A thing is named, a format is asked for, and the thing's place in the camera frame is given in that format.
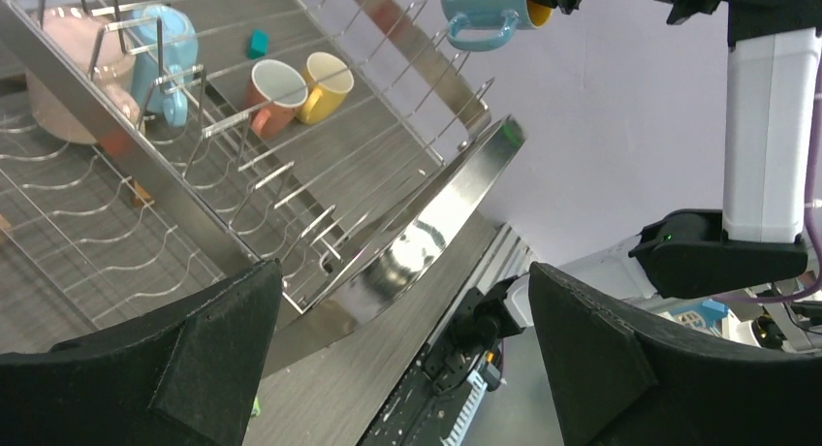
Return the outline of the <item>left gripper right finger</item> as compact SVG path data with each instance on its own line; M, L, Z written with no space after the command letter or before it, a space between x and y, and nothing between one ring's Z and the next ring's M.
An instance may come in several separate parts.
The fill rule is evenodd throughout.
M688 329L545 263L528 297L568 445L817 445L819 358Z

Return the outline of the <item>metal dish rack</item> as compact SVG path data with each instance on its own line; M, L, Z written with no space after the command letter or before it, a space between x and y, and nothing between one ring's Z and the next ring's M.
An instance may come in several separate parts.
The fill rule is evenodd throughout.
M426 35L424 0L1 0L1 349L44 353L278 261L262 377L386 319L521 150L511 116L460 75L467 53ZM131 95L129 14L166 5L199 42L182 127ZM266 56L246 56L254 29ZM302 75L331 53L354 87L313 125L250 128L252 67ZM153 203L133 207L132 182Z

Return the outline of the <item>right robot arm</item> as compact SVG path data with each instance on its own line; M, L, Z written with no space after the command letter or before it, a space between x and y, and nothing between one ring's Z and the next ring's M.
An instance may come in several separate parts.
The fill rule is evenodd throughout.
M669 24L728 9L723 204L683 208L564 271L609 294L749 303L803 274L821 135L821 0L652 0Z

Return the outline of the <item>yellow cup tier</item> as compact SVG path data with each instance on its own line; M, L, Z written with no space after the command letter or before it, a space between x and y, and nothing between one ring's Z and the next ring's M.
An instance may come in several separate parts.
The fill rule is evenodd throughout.
M307 57L302 76L308 84L308 96L297 119L307 125L327 119L340 107L355 83L348 65L324 51L313 52Z

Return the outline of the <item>salmon pink mug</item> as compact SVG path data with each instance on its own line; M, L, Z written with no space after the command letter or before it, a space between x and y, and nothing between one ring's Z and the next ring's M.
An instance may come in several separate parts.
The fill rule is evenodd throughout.
M307 84L294 67L276 59L259 60L244 101L251 110L251 130L261 139L273 138L296 117L307 95Z

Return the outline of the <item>wooden block under rack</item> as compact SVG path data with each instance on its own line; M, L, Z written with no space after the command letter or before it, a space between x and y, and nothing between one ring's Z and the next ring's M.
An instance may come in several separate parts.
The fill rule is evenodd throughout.
M150 206L153 203L152 197L136 181L132 182L132 205L133 207Z

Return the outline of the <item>teal block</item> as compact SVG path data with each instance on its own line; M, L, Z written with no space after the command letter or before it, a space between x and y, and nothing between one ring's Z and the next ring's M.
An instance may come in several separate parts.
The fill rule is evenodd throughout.
M252 60L260 59L267 55L268 50L269 35L261 29L254 29L249 36L246 56Z

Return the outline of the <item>light blue mug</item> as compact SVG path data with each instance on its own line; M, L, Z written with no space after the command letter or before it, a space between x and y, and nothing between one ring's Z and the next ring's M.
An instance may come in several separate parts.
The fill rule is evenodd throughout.
M166 5L149 5L129 14L136 62L131 95L149 113L161 114L173 127L188 118L188 99L181 86L193 78L199 42L187 14Z

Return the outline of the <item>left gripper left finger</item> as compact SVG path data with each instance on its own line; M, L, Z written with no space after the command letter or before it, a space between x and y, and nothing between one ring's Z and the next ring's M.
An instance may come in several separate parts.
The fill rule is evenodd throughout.
M278 261L44 353L1 357L5 445L238 445L281 302Z

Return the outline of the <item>blue upside-down cup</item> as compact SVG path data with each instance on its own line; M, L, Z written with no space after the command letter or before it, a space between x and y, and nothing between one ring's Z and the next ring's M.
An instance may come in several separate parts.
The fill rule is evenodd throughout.
M553 8L536 0L440 0L446 39L458 50L486 52L508 44L519 30L534 30Z

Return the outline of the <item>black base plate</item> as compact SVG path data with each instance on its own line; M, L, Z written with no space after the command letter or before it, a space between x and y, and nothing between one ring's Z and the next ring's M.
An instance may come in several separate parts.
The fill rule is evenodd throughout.
M501 383L504 291L474 287L426 343L358 440L360 445L458 445L489 390Z

